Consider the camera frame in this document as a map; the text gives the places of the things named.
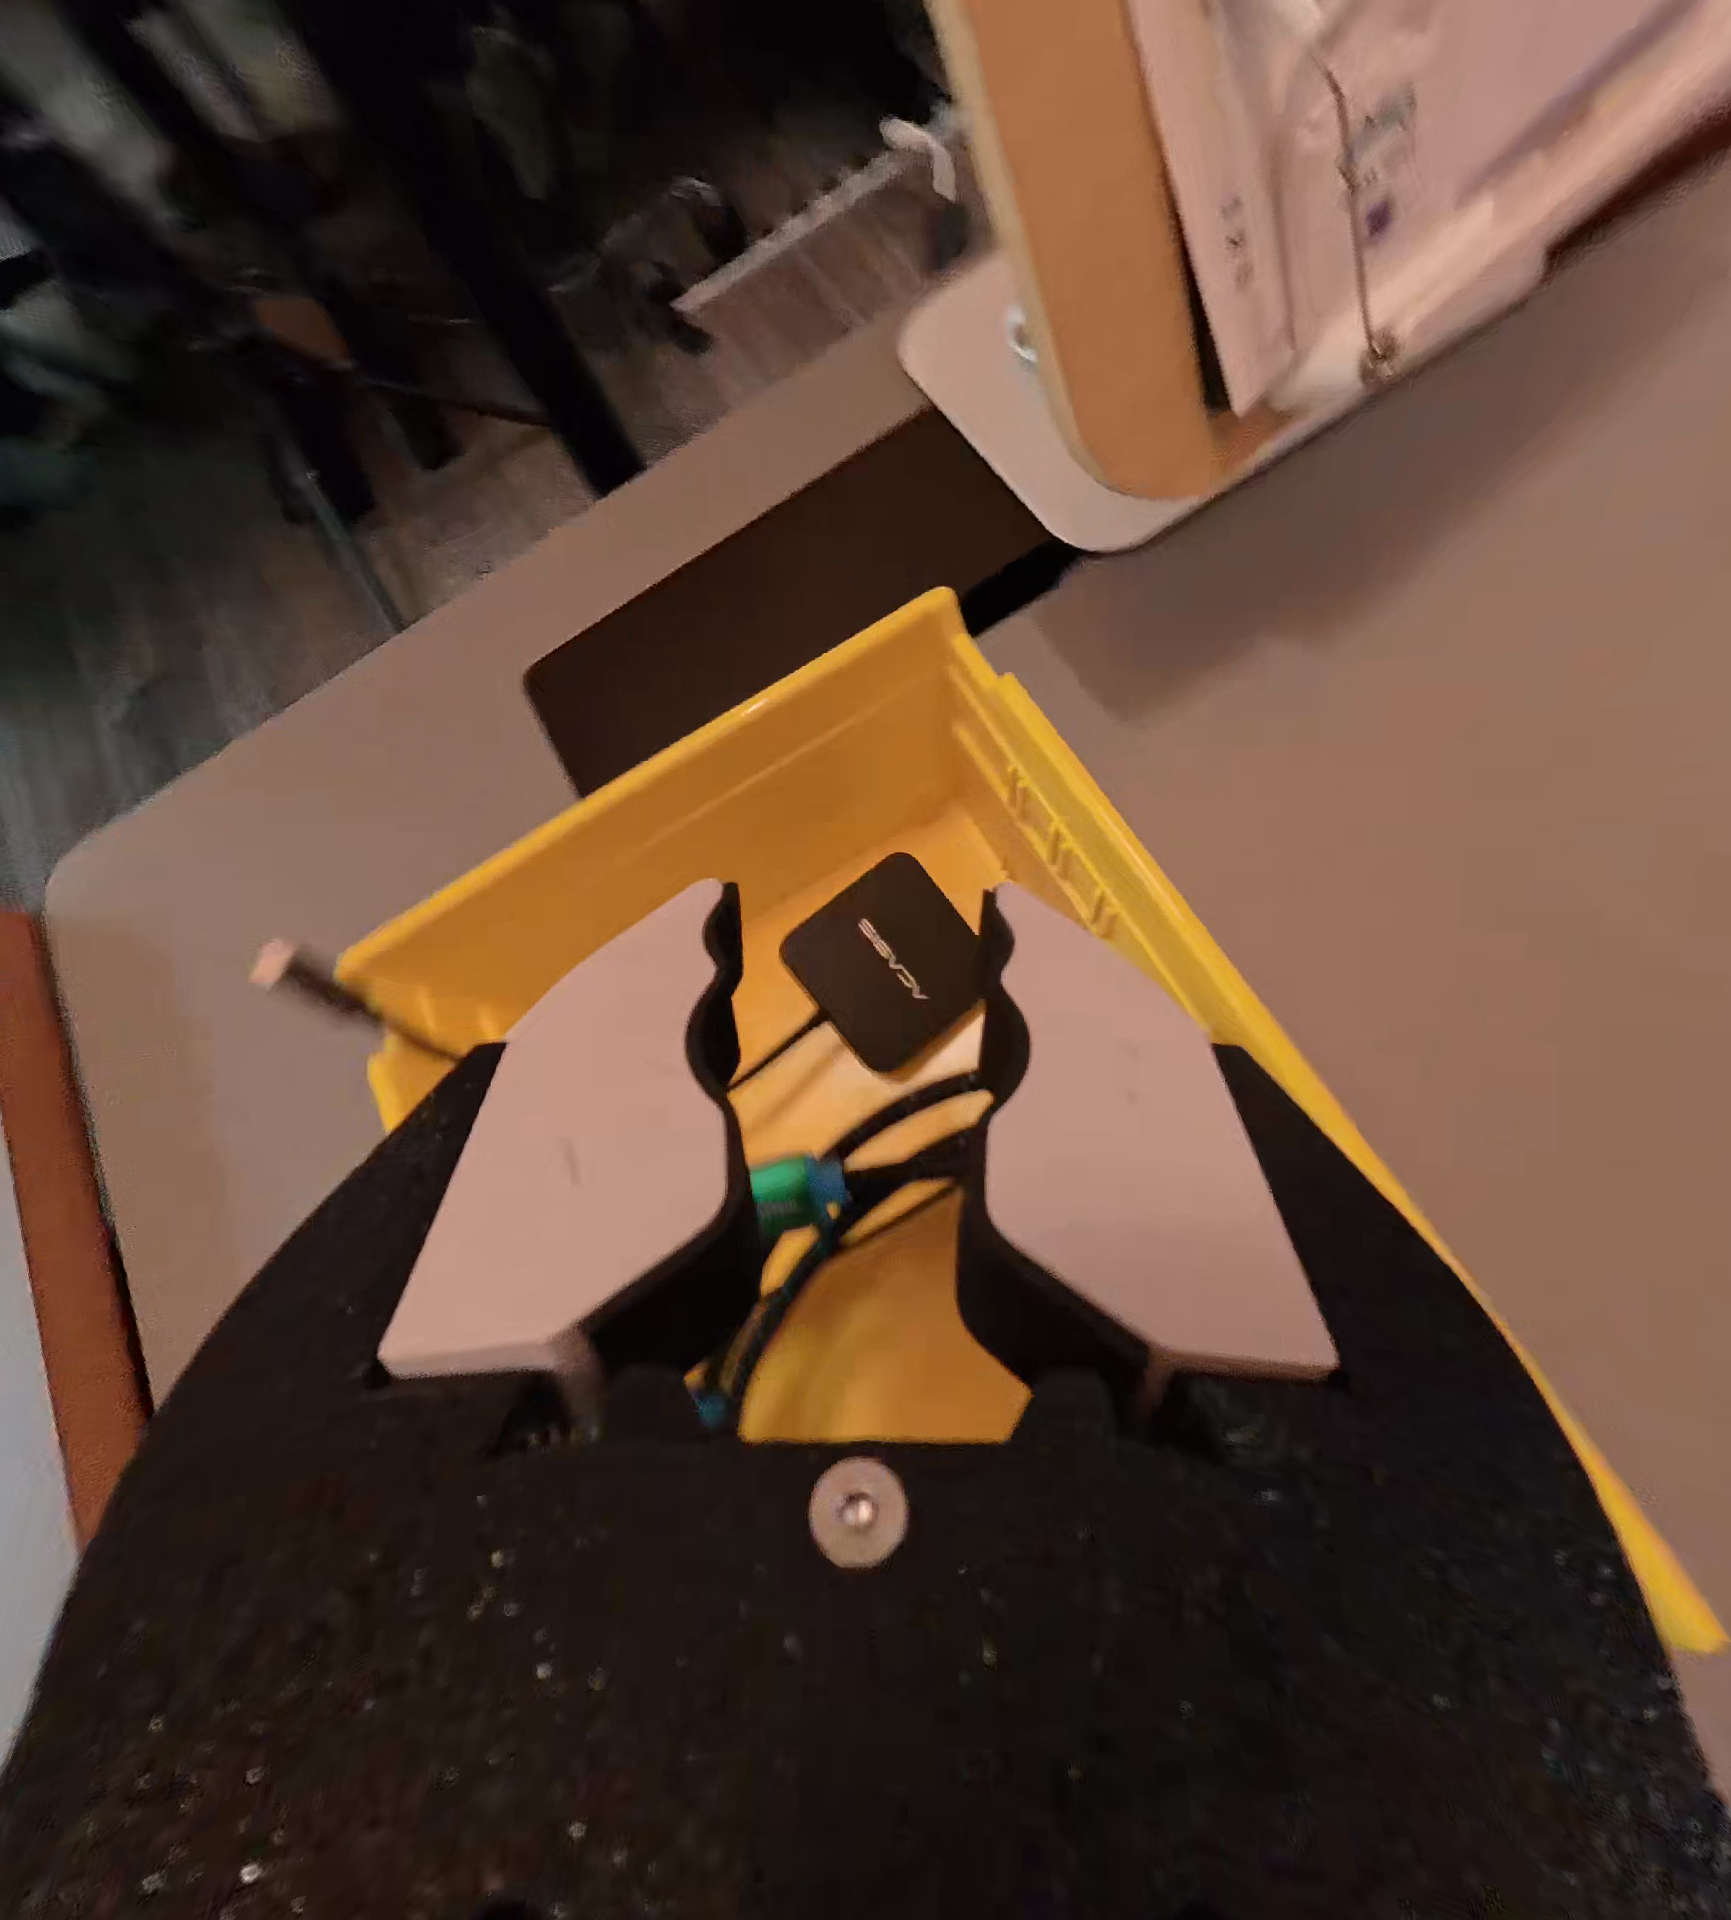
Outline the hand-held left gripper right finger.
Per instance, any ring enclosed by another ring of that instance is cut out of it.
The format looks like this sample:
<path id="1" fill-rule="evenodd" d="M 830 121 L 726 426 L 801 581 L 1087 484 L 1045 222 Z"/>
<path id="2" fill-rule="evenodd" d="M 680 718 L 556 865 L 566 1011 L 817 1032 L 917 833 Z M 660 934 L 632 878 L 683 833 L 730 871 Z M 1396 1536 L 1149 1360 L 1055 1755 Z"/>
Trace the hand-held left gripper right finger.
<path id="1" fill-rule="evenodd" d="M 1205 1032 L 1019 883 L 977 928 L 993 1104 L 961 1178 L 956 1312 L 1015 1380 L 1112 1395 L 1339 1368 Z"/>

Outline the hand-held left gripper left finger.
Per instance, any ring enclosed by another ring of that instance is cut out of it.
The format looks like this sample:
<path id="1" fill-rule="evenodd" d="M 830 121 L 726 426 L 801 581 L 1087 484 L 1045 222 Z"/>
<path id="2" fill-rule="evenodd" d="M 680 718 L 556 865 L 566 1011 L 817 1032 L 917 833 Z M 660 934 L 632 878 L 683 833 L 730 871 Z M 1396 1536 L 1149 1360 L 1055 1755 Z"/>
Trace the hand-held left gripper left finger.
<path id="1" fill-rule="evenodd" d="M 517 1024 L 384 1331 L 392 1380 L 542 1374 L 602 1395 L 741 1331 L 762 1283 L 730 1101 L 741 983 L 741 887 L 702 881 Z"/>

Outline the black cable teal plug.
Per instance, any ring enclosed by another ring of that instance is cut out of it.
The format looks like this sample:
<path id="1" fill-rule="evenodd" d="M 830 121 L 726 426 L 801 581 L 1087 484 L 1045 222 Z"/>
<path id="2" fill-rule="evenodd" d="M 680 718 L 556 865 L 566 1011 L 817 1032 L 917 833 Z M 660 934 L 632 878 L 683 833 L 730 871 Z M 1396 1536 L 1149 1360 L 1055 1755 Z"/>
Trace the black cable teal plug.
<path id="1" fill-rule="evenodd" d="M 894 1217 L 892 1208 L 908 1195 L 916 1195 L 908 1213 L 922 1213 L 965 1182 L 975 1124 L 930 1138 L 906 1159 L 859 1164 L 855 1157 L 902 1124 L 966 1098 L 989 1098 L 983 1074 L 951 1074 L 855 1123 L 825 1153 L 770 1159 L 750 1174 L 766 1259 L 770 1259 L 783 1237 L 802 1233 L 806 1244 L 783 1283 L 762 1285 L 756 1306 L 720 1356 L 702 1363 L 691 1398 L 707 1435 L 733 1435 L 744 1423 L 762 1360 L 833 1259 L 859 1252 L 871 1237 L 902 1224 L 902 1213 Z"/>

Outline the yellow plastic bin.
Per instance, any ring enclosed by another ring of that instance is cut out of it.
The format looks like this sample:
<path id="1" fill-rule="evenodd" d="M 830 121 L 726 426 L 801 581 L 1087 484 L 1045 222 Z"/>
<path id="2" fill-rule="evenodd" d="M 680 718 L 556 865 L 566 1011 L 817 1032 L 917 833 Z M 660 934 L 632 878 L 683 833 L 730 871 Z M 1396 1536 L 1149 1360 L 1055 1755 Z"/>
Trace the yellow plastic bin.
<path id="1" fill-rule="evenodd" d="M 451 1054 L 502 1040 L 610 936 L 702 881 L 744 907 L 741 1036 L 776 1047 L 809 999 L 778 942 L 892 853 L 913 853 L 975 921 L 1015 881 L 1143 967 L 1218 1045 L 1246 1047 L 1355 1170 L 1446 1259 L 1456 1252 L 1230 963 L 1209 925 L 1117 818 L 1015 678 L 966 638 L 951 588 L 924 594 L 806 671 L 667 747 L 593 798 L 495 853 L 338 957 L 338 977 Z M 809 1153 L 922 1074 L 873 1075 L 806 1040 L 733 1104 L 746 1147 Z M 882 1230 L 776 1335 L 744 1412 L 750 1442 L 1000 1445 L 1026 1387 L 977 1349 L 951 1300 L 954 1206 Z M 1727 1638 L 1532 1354 L 1486 1305 L 1573 1445 L 1667 1647 Z"/>

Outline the small black usb hub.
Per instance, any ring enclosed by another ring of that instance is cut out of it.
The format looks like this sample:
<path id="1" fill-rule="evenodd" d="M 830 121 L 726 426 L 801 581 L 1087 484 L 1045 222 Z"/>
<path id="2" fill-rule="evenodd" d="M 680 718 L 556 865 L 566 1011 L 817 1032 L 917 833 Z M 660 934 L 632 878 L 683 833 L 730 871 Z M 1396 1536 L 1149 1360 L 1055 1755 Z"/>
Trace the small black usb hub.
<path id="1" fill-rule="evenodd" d="M 784 973 L 892 1075 L 977 1005 L 977 934 L 913 853 L 892 853 L 783 939 Z"/>

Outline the black table leg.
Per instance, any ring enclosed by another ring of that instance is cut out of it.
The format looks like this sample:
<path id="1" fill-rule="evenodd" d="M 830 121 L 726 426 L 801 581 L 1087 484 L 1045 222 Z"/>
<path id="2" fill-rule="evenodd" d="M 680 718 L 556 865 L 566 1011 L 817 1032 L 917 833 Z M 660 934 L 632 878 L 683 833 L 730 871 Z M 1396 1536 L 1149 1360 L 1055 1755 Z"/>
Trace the black table leg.
<path id="1" fill-rule="evenodd" d="M 424 247 L 589 491 L 613 494 L 644 462 L 548 284 L 589 256 L 589 222 L 537 52 L 495 4 L 401 4 L 385 43 L 405 69 L 395 180 Z"/>

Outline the wooden document stand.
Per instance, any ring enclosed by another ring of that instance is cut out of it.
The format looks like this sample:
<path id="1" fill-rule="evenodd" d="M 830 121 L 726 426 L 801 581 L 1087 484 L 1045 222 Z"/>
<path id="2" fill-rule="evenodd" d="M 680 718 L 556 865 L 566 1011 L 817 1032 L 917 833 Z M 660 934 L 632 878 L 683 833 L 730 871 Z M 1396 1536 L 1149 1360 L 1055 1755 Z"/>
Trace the wooden document stand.
<path id="1" fill-rule="evenodd" d="M 1147 545 L 1446 347 L 1328 410 L 1233 415 L 1129 4 L 931 4 L 931 23 L 1000 261 L 902 358 L 1059 546 Z"/>

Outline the printed instruction papers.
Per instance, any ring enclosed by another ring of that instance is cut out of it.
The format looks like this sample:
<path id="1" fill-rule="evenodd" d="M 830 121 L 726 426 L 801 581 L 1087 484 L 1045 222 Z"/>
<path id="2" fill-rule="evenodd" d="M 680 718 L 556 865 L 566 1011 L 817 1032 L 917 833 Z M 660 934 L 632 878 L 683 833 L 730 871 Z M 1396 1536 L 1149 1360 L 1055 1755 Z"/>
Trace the printed instruction papers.
<path id="1" fill-rule="evenodd" d="M 1233 415 L 1328 410 L 1536 284 L 1731 106 L 1731 4 L 1129 4 Z"/>

